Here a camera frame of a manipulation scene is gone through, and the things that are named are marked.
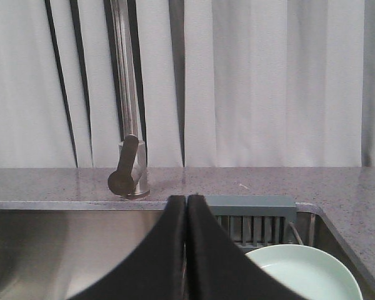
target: light green plate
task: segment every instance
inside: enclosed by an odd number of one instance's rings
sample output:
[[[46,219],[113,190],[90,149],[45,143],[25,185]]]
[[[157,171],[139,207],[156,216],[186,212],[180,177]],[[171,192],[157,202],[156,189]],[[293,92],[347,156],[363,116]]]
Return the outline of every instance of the light green plate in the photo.
[[[253,250],[246,256],[308,300],[363,300],[349,269],[319,249],[285,244]]]

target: curtain fold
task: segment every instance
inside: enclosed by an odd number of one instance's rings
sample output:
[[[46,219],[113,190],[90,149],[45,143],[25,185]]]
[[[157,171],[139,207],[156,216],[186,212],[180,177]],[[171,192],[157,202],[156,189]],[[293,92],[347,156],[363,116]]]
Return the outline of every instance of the curtain fold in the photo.
[[[0,1],[0,168],[74,166],[44,1]]]
[[[89,151],[91,149],[89,111],[84,97],[70,2],[69,0],[56,0],[50,2],[50,5],[71,117],[77,166],[89,168],[93,165],[92,152]]]
[[[0,1],[0,168],[117,165],[106,1]],[[136,15],[149,166],[375,166],[375,0]]]
[[[168,0],[137,0],[149,166],[182,166]]]

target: chrome faucet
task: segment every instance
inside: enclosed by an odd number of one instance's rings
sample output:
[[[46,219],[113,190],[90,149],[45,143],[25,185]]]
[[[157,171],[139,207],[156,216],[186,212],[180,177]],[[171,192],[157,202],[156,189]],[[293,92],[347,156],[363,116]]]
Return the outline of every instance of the chrome faucet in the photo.
[[[108,177],[109,189],[118,196],[136,199],[149,194],[146,145],[139,140],[138,95],[134,72],[127,0],[110,0],[114,23],[124,142],[116,171]]]

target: dish rack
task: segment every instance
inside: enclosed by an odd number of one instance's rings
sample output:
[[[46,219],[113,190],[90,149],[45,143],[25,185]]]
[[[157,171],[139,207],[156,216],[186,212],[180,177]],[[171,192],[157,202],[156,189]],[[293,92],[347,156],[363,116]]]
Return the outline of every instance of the dish rack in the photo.
[[[207,195],[206,202],[231,240],[245,253],[276,244],[303,245],[295,227],[297,207],[292,197]]]

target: sink basin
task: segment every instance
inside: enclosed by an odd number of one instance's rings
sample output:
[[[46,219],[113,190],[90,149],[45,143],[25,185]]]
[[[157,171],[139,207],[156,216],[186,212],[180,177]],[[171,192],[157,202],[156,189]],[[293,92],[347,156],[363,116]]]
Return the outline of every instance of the sink basin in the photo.
[[[0,210],[0,299],[73,296],[121,262],[160,215],[161,211]],[[235,221],[239,229],[239,218]],[[332,254],[350,269],[364,300],[375,300],[374,278],[319,207],[298,204],[295,227],[305,245]],[[240,235],[234,236],[241,246]]]
[[[306,206],[306,210],[310,211],[298,211],[296,221],[296,228],[303,243],[340,260],[356,278],[364,300],[375,300],[375,279],[320,209],[312,205]]]

